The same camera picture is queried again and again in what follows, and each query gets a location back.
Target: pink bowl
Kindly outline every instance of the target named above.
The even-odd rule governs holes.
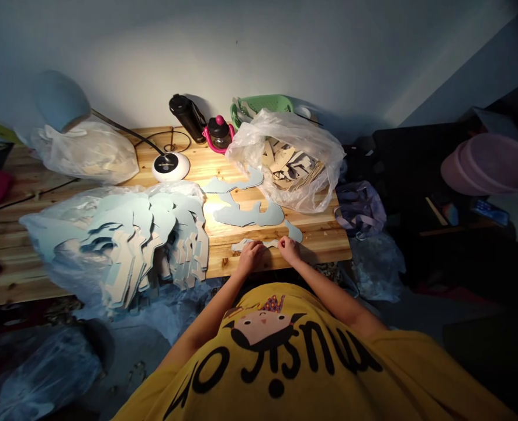
[[[518,191],[518,142],[500,134],[483,133],[460,150],[465,174],[493,193]]]
[[[458,145],[456,150],[448,155],[448,157],[442,162],[442,165],[440,166],[440,174],[446,184],[458,193],[468,196],[484,196],[491,194],[485,188],[479,186],[467,177],[460,165],[460,151],[465,147],[466,143],[467,142],[463,142]]]

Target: wooden table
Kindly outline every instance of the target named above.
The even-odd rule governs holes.
[[[167,126],[136,129],[136,132],[149,136],[153,133],[171,130],[172,127]],[[184,132],[183,128],[176,128],[176,130]],[[182,134],[174,133],[173,136],[173,142],[178,149],[187,145],[188,139]],[[170,142],[171,133],[159,134],[152,140],[163,148]],[[197,145],[193,142],[184,154],[191,162],[191,170],[185,178],[186,180],[206,185],[214,176],[229,182],[247,179],[229,164],[223,155],[214,153],[208,146]],[[123,185],[149,187],[156,184],[151,172],[156,152],[150,146],[141,144],[137,148],[137,155],[140,172]],[[36,191],[46,191],[71,180],[70,177],[47,170],[40,161],[29,157],[29,152],[23,145],[16,145],[13,148],[4,166],[4,171],[14,175],[15,183],[1,205],[23,199],[27,194],[33,194]],[[27,231],[19,224],[18,219],[28,213],[40,212],[54,203],[95,187],[98,185],[93,182],[80,180],[53,192],[42,194],[39,200],[32,199],[0,210],[0,264],[4,268],[0,274],[0,305],[70,295],[69,292],[49,280],[39,256],[31,245]],[[321,192],[316,197],[321,200],[325,194]],[[266,199],[255,187],[246,190],[235,189],[232,191],[232,195],[242,210],[250,210],[257,201],[261,201],[262,212],[267,208]],[[285,217],[300,228],[304,234],[302,242],[304,260],[310,263],[326,263],[351,258],[347,234],[333,217],[333,208],[338,204],[337,195],[333,192],[328,208],[322,213],[306,215],[283,208]],[[212,212],[222,206],[224,206],[223,202],[216,195],[208,195],[203,207],[206,218],[205,229],[210,237],[207,278],[232,273],[239,260],[239,253],[232,251],[232,244],[238,243],[242,238],[272,240],[288,234],[288,229],[284,224],[265,227],[257,225],[235,227],[221,224],[214,220]],[[258,270],[286,267],[288,264],[281,257],[279,251],[271,248],[264,254]]]

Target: desk lamp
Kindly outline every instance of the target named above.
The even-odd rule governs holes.
[[[158,181],[182,180],[189,173],[190,164],[186,156],[160,150],[145,137],[91,108],[82,88],[61,72],[48,70],[39,74],[34,84],[34,97],[46,122],[60,133],[66,133],[93,114],[156,150],[159,156],[154,160],[152,173]]]

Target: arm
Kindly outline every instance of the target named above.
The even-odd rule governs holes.
[[[160,367],[185,364],[200,347],[216,336],[222,317],[232,308],[241,286],[259,262],[264,250],[265,246],[261,241],[251,241],[246,244],[241,252],[236,271],[171,347]]]
[[[299,244],[284,236],[278,243],[283,258],[300,274],[323,305],[362,337],[368,338],[388,328],[368,309],[337,284],[327,279],[300,258]]]

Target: purple bag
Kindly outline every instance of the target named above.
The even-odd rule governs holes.
[[[386,211],[372,184],[368,181],[354,182],[339,186],[336,191],[340,206],[333,213],[349,237],[365,240],[382,232]]]

